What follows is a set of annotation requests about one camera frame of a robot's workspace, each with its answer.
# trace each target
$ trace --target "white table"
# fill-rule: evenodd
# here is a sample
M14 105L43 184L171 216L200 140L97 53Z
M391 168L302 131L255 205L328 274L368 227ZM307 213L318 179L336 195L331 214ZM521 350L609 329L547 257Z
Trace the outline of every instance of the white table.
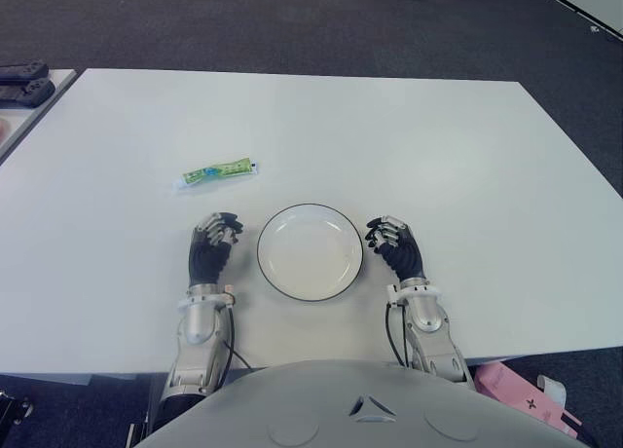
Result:
M53 106L58 97L76 77L75 70L50 70L50 79L55 84L55 93L35 109L0 109L0 120L8 124L9 131L0 137L0 160L11 146Z
M253 365L392 360L381 258L322 303L262 277L261 228L304 202L408 221L466 357L623 344L623 202L519 84L89 70L0 166L0 371L167 371L214 210L245 223L222 282Z

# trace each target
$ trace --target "black object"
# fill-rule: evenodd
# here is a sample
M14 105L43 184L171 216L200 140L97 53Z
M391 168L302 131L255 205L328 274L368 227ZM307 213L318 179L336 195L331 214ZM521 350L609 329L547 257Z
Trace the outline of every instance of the black object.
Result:
M230 347L230 345L229 345L229 344L227 344L225 341L223 341L223 346L225 346L227 349L229 349L230 351L232 351L232 353L233 353L233 354L234 354L234 355L238 358L238 360L239 360L240 362L242 362L242 364L243 364L243 365L244 365L244 366L245 366L248 370L250 370L251 372L254 372L254 371L255 371L255 370L253 370L253 367L251 367L251 364L250 364L249 362L247 362L247 361L246 361L246 359L245 359L242 355L240 355L240 354L238 353L238 351L236 351L235 349L232 349L232 348Z
M225 363L225 368L223 369L223 374L221 375L221 379L218 384L214 388L215 391L220 390L225 385L225 379L227 378L227 374L230 372L230 366L232 365L232 356L234 355L234 347L236 346L236 328L234 327L234 313L232 312L232 308L228 307L227 311L230 313L230 345L229 353L227 354L227 363Z
M26 84L40 78L47 78L50 68L41 60L30 63L0 66L0 84Z
M236 234L242 232L242 224L236 221L238 217L235 214L230 212L220 214L226 226L232 228ZM212 246L209 233L195 228L188 255L190 285L216 284L221 271L227 264L231 250L232 246L226 242L219 242L216 246Z
M6 441L11 428L21 424L33 408L28 398L19 400L0 391L0 446Z
M401 307L402 309L402 349L404 350L404 353L405 353L405 366L409 368L409 353L407 353L407 326L405 324L407 322L407 318L406 318L407 313L405 312L405 307L406 305L403 305Z
M385 333L387 335L387 340L389 340L389 345L391 346L391 350L393 351L393 354L396 356L396 360L398 360L398 363L400 364L401 367L405 367L406 366L405 362L403 362L402 358L400 358L400 353L396 349L396 345L393 343L393 338L391 337L391 331L389 330L389 309L390 309L390 305L387 304L385 307Z
M160 403L158 415L154 421L153 431L165 426L204 399L205 396L200 396L198 394L176 394L168 397Z
M561 420L567 424L571 429L577 432L577 439L584 443L585 445L591 446L592 448L600 448L599 443L593 436L593 434L588 431L584 426L579 425L574 419L569 417L567 414L563 414Z
M392 246L389 243L377 246L374 242L374 234L382 224L383 221L380 217L373 219L367 224L370 228L370 232L365 237L366 241L369 242L368 246L374 248L374 252L379 253L383 257L387 265L396 272L399 280L403 281L409 278L425 279L420 249L409 228L405 226L397 229L398 246Z
M55 93L55 84L48 78L25 85L0 85L0 108L38 107Z

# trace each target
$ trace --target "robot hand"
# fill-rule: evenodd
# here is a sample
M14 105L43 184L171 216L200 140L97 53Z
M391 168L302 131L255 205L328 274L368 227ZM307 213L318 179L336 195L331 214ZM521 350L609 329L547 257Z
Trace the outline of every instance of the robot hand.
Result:
M214 212L193 230L188 257L190 285L215 284L227 264L232 245L242 232L238 217L230 212Z
M368 246L379 253L402 282L412 278L425 279L418 244L409 226L391 216L377 217L367 226Z

